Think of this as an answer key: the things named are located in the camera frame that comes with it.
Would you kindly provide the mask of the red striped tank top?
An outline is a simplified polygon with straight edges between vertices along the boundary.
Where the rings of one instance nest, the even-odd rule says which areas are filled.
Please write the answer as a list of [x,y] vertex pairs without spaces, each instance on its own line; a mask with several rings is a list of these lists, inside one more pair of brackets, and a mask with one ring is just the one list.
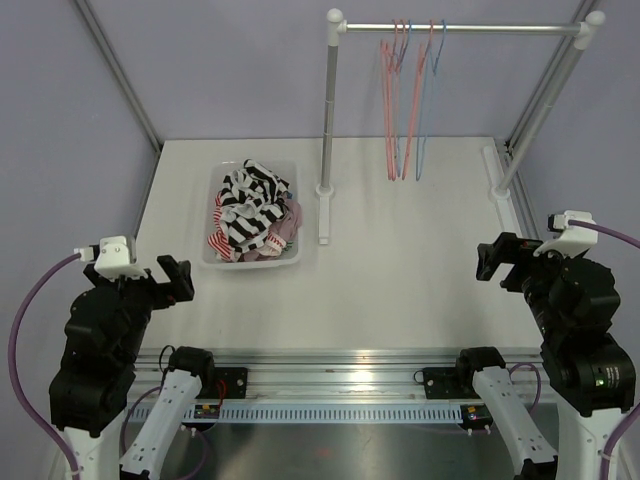
[[237,263],[241,255],[261,247],[269,227],[284,217],[284,201],[280,197],[255,209],[256,198],[242,203],[229,191],[219,191],[214,200],[214,232],[207,237],[217,259]]

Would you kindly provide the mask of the black white striped garment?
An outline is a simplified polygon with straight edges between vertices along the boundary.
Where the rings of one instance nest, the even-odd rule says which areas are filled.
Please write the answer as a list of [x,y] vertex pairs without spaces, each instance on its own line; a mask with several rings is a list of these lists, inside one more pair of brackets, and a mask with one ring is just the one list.
[[290,183],[247,159],[224,176],[215,197],[215,234],[233,253],[245,254],[265,245],[270,227],[289,211]]

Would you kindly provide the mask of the mauve tank top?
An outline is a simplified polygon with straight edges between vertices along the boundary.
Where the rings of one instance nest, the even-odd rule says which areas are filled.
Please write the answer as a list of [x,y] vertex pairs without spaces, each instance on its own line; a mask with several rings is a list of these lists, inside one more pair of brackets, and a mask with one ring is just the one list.
[[275,260],[291,247],[303,223],[302,208],[293,199],[286,199],[284,204],[287,211],[282,219],[269,227],[264,244],[241,255],[241,262]]

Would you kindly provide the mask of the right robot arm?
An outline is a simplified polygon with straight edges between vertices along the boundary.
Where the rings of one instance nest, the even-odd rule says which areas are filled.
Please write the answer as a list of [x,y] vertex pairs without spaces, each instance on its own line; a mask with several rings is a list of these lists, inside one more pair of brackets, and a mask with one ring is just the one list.
[[559,444],[552,447],[518,398],[495,347],[460,351],[451,367],[414,375],[429,400],[466,400],[461,427],[497,427],[517,479],[612,479],[622,434],[639,416],[636,369],[609,330],[620,306],[611,270],[587,258],[589,245],[566,233],[550,242],[503,232],[477,247],[476,278],[489,281],[510,266],[501,287],[522,295],[542,335],[542,365],[557,396]]

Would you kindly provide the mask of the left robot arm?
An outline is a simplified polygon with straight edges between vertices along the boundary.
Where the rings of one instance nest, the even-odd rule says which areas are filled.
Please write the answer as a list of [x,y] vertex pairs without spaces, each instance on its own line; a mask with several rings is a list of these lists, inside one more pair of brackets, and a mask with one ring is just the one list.
[[217,422],[225,402],[246,396],[247,368],[218,368],[212,352],[181,346],[169,357],[137,437],[122,449],[128,394],[151,316],[195,297],[189,261],[162,255],[157,262],[168,277],[163,283],[148,269],[117,269],[112,279],[96,263],[84,269],[92,287],[72,303],[61,366],[49,387],[51,422],[71,449],[72,475],[157,479],[189,408]]

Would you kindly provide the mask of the translucent plastic basket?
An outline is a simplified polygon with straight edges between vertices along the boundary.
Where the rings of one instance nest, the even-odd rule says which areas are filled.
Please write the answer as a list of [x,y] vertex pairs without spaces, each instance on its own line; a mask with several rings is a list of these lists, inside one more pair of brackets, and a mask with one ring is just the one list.
[[[217,259],[215,251],[207,244],[207,237],[214,232],[214,200],[216,194],[221,189],[224,176],[231,171],[240,168],[244,161],[225,162],[213,168],[211,181],[209,184],[209,192],[207,194],[205,220],[204,220],[204,244],[203,244],[203,261],[209,266],[213,266],[222,270],[242,270],[255,268],[269,268],[289,265],[297,262],[301,256],[301,244],[303,237],[303,223],[297,233],[291,248],[283,253],[275,260],[253,261],[253,262],[237,262],[228,263]],[[267,160],[264,166],[284,178],[290,183],[290,191],[293,193],[295,200],[300,204],[299,200],[299,172],[295,163],[291,160]]]

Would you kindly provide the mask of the white clothes rack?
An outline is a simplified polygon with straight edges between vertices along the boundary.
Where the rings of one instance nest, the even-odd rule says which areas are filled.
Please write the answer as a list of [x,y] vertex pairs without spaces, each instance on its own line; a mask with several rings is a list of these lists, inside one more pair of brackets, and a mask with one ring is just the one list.
[[[501,164],[495,157],[488,163],[489,172],[501,173],[499,181],[493,181],[489,199],[494,203],[498,219],[503,228],[515,227],[516,213],[513,207],[517,201],[511,198],[515,188],[512,182],[518,170],[558,100],[570,75],[606,21],[606,15],[599,10],[597,1],[583,1],[574,15],[572,24],[549,25],[493,25],[493,24],[411,24],[402,28],[400,52],[409,44],[409,37],[424,33],[429,36],[436,32],[443,36],[453,34],[485,35],[538,35],[560,36],[562,40],[551,56],[543,75],[539,79],[527,105],[503,147],[497,150],[503,154],[506,163]],[[348,22],[343,12],[333,8],[327,12],[327,62],[326,89],[324,101],[324,131],[322,137],[321,175],[316,187],[319,203],[318,244],[326,246],[331,238],[331,199],[334,188],[331,185],[331,161],[334,139],[334,112],[336,79],[338,70],[339,41],[347,33],[390,33],[396,30],[391,24],[358,24]]]

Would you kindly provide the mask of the aluminium mounting rail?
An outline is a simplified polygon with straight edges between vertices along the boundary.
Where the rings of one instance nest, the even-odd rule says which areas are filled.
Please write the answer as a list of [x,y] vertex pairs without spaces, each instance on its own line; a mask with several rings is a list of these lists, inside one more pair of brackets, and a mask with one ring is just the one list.
[[[171,141],[161,155],[137,239],[140,258],[193,265],[195,299],[154,315],[138,386],[159,377],[165,346],[208,348],[249,369],[258,401],[407,403],[418,372],[460,350],[497,347],[535,362],[540,334],[517,295],[475,278],[476,247],[519,230],[492,188],[502,169],[489,138],[436,138],[420,181],[386,177],[380,139],[334,144],[330,235],[318,241],[316,139]],[[289,179],[304,212],[292,263],[218,266],[206,242],[225,173],[257,160]]]

